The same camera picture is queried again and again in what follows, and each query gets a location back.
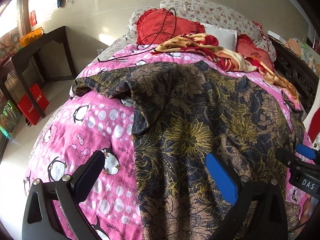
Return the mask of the white floral quilt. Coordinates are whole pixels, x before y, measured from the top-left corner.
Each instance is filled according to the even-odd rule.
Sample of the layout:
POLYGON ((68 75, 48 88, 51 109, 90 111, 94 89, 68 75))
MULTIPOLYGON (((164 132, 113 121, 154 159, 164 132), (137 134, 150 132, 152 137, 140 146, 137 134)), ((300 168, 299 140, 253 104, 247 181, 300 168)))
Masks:
POLYGON ((262 26, 232 8, 203 0, 163 0, 159 7, 166 10, 175 8, 177 16, 181 18, 245 34, 256 47, 268 53, 271 61, 276 60, 276 49, 264 34, 262 26))

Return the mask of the red heart pillow right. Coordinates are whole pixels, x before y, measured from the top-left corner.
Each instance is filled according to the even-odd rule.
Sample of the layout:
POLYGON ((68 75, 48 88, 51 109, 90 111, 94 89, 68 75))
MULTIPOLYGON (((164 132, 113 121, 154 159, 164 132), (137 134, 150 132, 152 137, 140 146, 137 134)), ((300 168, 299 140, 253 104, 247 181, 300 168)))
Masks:
POLYGON ((237 53, 245 56, 254 57, 264 63, 271 71, 274 71, 274 64, 271 61, 269 54, 261 48, 254 45, 253 41, 246 34, 238 35, 236 42, 237 53))

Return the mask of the red heart pillow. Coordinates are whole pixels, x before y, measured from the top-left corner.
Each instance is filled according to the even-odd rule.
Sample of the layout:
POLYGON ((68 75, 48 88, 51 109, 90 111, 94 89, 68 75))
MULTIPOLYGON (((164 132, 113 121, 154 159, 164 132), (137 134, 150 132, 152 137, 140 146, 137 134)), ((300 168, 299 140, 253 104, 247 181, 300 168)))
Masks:
POLYGON ((136 23, 138 45, 160 44, 178 35, 204 33, 199 22, 178 17, 175 9, 149 9, 136 23))
POLYGON ((271 71, 274 71, 274 64, 271 61, 269 54, 261 48, 254 45, 253 41, 246 34, 238 35, 236 42, 237 53, 245 56, 254 57, 264 63, 271 71))

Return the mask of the red heart pillow left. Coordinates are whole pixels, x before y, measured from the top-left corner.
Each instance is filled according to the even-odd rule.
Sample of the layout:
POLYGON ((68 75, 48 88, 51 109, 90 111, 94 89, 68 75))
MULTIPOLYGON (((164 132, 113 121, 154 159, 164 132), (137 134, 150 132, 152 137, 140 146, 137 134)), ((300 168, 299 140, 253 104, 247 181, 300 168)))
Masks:
POLYGON ((175 9, 149 9, 136 23, 138 45, 160 44, 178 35, 204 33, 199 22, 178 17, 175 9))

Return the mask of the white pillow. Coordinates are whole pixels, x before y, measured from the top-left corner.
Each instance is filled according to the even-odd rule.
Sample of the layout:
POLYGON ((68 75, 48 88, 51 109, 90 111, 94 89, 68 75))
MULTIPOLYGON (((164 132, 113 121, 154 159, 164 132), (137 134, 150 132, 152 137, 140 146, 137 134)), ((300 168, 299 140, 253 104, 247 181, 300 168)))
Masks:
POLYGON ((217 38, 219 46, 231 51, 235 51, 238 38, 236 30, 223 29, 211 24, 202 23, 207 34, 217 38))

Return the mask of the orange plastic basket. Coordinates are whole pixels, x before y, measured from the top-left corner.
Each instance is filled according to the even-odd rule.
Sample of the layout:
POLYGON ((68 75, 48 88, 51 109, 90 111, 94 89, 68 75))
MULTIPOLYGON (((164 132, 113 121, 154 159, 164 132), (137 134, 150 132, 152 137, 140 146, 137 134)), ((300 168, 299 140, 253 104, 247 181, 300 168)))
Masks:
POLYGON ((20 38, 21 46, 23 48, 26 47, 27 45, 31 44, 32 42, 40 38, 43 35, 43 33, 44 33, 43 28, 40 27, 25 34, 22 38, 20 38))

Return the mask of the dark floral patterned garment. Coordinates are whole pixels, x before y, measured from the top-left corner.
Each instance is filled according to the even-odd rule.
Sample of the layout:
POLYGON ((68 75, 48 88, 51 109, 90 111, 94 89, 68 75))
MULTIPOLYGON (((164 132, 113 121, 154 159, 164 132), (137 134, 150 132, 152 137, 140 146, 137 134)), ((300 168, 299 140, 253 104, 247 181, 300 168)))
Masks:
POLYGON ((77 96, 95 91, 131 98, 138 202, 144 239, 208 239, 231 209, 205 166, 217 153, 238 175, 279 181, 275 152, 304 139, 300 111, 285 118, 278 101, 246 77, 199 61, 154 62, 76 79, 77 96))

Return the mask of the red gold floral blanket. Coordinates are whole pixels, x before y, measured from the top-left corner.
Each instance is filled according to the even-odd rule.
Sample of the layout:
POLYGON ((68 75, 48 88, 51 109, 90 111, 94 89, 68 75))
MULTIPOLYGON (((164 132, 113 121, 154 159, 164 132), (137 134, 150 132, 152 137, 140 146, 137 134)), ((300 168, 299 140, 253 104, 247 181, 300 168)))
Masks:
POLYGON ((265 64, 254 55, 245 55, 237 51, 219 46, 218 39, 206 33, 185 33, 159 44, 151 51, 152 55, 162 53, 194 53, 200 54, 215 63, 224 72, 258 72, 264 81, 283 90, 284 101, 294 111, 301 111, 299 95, 294 85, 287 79, 276 74, 270 68, 273 63, 265 64))

